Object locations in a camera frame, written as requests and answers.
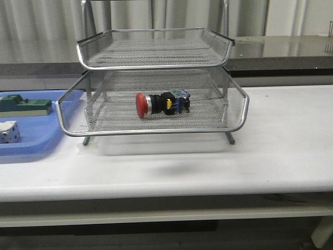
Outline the grey stone counter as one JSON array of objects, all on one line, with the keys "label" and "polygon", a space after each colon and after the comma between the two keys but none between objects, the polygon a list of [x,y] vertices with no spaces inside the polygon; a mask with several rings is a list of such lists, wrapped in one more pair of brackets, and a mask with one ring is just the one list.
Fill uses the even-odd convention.
[{"label": "grey stone counter", "polygon": [[[225,66],[233,77],[332,75],[332,38],[241,36],[235,40]],[[75,40],[1,41],[2,78],[80,75],[83,71]]]}]

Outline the green terminal block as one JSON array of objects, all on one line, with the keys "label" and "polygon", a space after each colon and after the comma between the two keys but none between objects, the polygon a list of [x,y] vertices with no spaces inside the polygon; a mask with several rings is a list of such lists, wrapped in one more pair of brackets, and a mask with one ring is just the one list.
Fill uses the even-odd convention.
[{"label": "green terminal block", "polygon": [[19,94],[1,97],[1,118],[49,115],[53,109],[49,99],[23,98]]}]

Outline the blue plastic tray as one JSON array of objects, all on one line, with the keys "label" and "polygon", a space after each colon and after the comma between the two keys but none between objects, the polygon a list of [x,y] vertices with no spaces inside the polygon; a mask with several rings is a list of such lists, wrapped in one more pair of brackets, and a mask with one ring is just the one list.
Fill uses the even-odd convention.
[{"label": "blue plastic tray", "polygon": [[66,90],[1,92],[1,97],[19,94],[24,99],[49,99],[53,103],[52,112],[46,116],[1,118],[1,122],[16,121],[20,132],[18,142],[1,144],[2,163],[36,160],[56,147],[64,135],[58,121],[56,101],[65,92]]}]

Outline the grey metal rack frame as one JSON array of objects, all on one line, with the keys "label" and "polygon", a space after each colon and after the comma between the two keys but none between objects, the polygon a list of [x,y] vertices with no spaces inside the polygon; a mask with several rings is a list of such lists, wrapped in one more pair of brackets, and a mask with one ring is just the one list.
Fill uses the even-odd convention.
[{"label": "grey metal rack frame", "polygon": [[223,69],[233,41],[205,28],[110,30],[78,42],[100,73],[87,96],[89,135],[226,132],[242,122]]}]

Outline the white table leg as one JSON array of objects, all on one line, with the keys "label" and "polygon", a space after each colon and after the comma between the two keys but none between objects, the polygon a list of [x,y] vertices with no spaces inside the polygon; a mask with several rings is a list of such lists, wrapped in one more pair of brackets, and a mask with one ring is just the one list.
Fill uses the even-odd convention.
[{"label": "white table leg", "polygon": [[316,248],[321,249],[332,235],[332,216],[323,217],[311,234],[311,240]]}]

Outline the silver mesh tray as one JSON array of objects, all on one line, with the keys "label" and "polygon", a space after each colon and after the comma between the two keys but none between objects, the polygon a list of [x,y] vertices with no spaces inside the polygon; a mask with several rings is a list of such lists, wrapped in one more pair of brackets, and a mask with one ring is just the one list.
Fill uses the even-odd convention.
[{"label": "silver mesh tray", "polygon": [[[189,111],[140,118],[136,94],[185,90]],[[234,132],[246,121],[249,96],[221,67],[89,71],[56,103],[69,136]]]},{"label": "silver mesh tray", "polygon": [[[168,92],[141,92],[160,95]],[[165,115],[163,112],[141,119],[136,111],[139,91],[103,91],[95,93],[85,109],[89,130],[94,132],[134,130],[219,129],[224,125],[228,102],[220,91],[208,89],[185,90],[190,94],[189,112]]]},{"label": "silver mesh tray", "polygon": [[222,66],[235,41],[205,28],[109,30],[78,42],[88,70]]}]

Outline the red emergency stop button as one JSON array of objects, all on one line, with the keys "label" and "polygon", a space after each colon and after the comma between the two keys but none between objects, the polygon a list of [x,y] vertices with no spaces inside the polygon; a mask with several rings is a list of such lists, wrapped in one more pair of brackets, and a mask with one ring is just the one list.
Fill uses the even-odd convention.
[{"label": "red emergency stop button", "polygon": [[154,115],[163,112],[165,115],[181,114],[189,112],[190,94],[185,90],[170,90],[160,95],[136,94],[137,115],[143,119],[146,115]]}]

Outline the white contact block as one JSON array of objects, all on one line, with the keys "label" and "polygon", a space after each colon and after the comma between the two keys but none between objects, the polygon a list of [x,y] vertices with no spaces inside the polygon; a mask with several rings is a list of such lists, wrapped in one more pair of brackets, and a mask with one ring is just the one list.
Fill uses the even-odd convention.
[{"label": "white contact block", "polygon": [[1,122],[1,144],[17,143],[20,139],[20,130],[17,121]]}]

